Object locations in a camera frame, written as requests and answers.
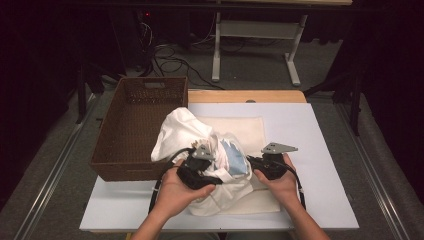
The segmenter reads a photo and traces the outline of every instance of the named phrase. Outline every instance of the gray floor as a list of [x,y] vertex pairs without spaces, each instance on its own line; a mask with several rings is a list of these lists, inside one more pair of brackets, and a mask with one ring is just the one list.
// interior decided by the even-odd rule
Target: gray floor
[[[302,43],[295,58],[302,82],[300,88],[290,84],[283,64],[282,49],[286,42],[268,44],[269,41],[252,41],[237,52],[222,53],[221,81],[217,85],[225,89],[300,89],[306,90],[324,80],[340,44],[319,45]],[[238,43],[227,43],[224,49],[238,49]],[[205,79],[210,79],[212,50],[182,50],[177,47],[175,56],[185,59]],[[158,56],[167,56],[166,48]],[[178,67],[175,62],[163,65],[169,71]],[[182,68],[166,75],[187,75]],[[195,84],[200,78],[189,71],[193,81],[191,88],[203,88]],[[40,204],[39,218],[26,232],[26,239],[125,239],[125,234],[93,234],[79,230],[96,174],[88,162],[99,131],[98,118],[104,117],[113,96],[113,87],[102,96],[96,96],[96,105],[85,120],[75,145],[67,158],[62,150],[72,133],[79,126],[76,97],[70,101],[70,110],[49,132],[45,143],[26,171],[12,197],[0,214],[0,239],[14,239],[28,215],[46,179],[56,179],[51,185],[52,194]],[[346,108],[334,105],[331,93],[317,93],[310,98],[325,141],[337,171],[358,219],[360,229],[327,232],[333,239],[424,239],[423,206],[413,193],[387,148],[372,118],[366,99],[361,102],[359,119],[360,137],[352,135],[346,125]],[[55,165],[63,161],[64,165]],[[49,174],[53,168],[62,169],[56,178]]]

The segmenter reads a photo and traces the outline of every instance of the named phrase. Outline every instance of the silver metal part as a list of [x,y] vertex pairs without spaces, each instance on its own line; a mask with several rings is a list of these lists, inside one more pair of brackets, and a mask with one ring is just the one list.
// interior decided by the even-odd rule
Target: silver metal part
[[204,144],[202,144],[202,145],[200,145],[200,147],[196,148],[196,151],[194,151],[192,156],[194,158],[197,158],[197,159],[204,159],[204,160],[210,160],[210,161],[215,160],[215,158],[212,156],[209,148],[206,147]]
[[279,143],[270,143],[266,145],[261,151],[263,153],[269,153],[269,154],[279,154],[279,153],[285,153],[285,152],[294,152],[299,150],[296,147],[287,146]]

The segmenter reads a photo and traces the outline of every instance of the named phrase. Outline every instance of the human hand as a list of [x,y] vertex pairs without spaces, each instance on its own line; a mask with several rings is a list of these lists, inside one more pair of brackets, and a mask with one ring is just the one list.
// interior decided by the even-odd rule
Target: human hand
[[[283,154],[283,160],[296,171],[287,153]],[[281,178],[275,180],[268,180],[260,170],[256,169],[254,173],[258,177],[258,180],[269,188],[274,197],[284,207],[287,207],[287,205],[291,203],[299,203],[299,199],[297,198],[296,177],[293,173],[287,171]]]
[[205,198],[215,190],[215,185],[207,185],[201,189],[193,190],[187,187],[178,177],[177,168],[182,164],[180,159],[174,167],[169,169],[162,178],[155,207],[152,211],[160,212],[164,217],[171,218],[183,211],[192,201]]

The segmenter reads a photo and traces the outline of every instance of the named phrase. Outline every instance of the metal rail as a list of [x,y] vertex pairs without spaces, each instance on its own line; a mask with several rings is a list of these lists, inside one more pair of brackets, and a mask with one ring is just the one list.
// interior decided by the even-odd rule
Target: metal rail
[[374,195],[377,199],[377,202],[381,208],[381,211],[386,218],[386,221],[393,233],[393,236],[398,240],[409,240],[409,235],[400,219],[393,202],[387,193],[383,183],[380,180],[380,177],[375,170],[370,157],[368,156],[361,139],[355,135],[355,133],[350,128],[349,124],[349,116],[347,109],[343,106],[343,104],[335,104],[337,112],[343,119],[343,122],[348,130],[358,153],[361,156],[361,165],[363,170],[366,173],[366,177],[370,183],[371,189],[374,192]]
[[84,119],[81,121],[81,123],[76,124],[75,128],[73,129],[70,137],[68,138],[64,148],[62,149],[62,152],[60,153],[55,165],[53,166],[53,169],[51,170],[49,176],[47,177],[47,180],[45,181],[43,187],[41,188],[40,192],[38,193],[37,198],[35,199],[30,211],[28,212],[25,220],[23,221],[21,227],[19,228],[18,232],[16,233],[14,239],[15,240],[21,240],[21,239],[29,239],[32,232],[34,231],[35,227],[37,226],[38,221],[40,220],[41,216],[43,215],[44,209],[47,207],[47,204],[53,195],[53,192],[59,183],[59,180],[66,168],[66,165],[69,162],[69,154],[73,150],[74,144],[76,143],[81,130],[83,129],[86,120],[90,116],[91,112],[93,111],[95,105],[97,104],[99,98],[95,97],[94,94],[91,94],[90,98],[88,99],[88,112],[85,115]]

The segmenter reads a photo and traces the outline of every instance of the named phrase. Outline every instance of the person's right hand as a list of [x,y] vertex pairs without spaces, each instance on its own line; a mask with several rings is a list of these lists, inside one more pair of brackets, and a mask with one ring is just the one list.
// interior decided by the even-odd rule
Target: person's right hand
[[[296,171],[287,153],[283,154],[283,160]],[[274,197],[284,207],[287,207],[288,204],[293,202],[299,203],[299,199],[297,198],[296,177],[293,173],[287,171],[281,178],[275,180],[268,180],[260,170],[256,169],[254,173],[261,183],[268,186]]]

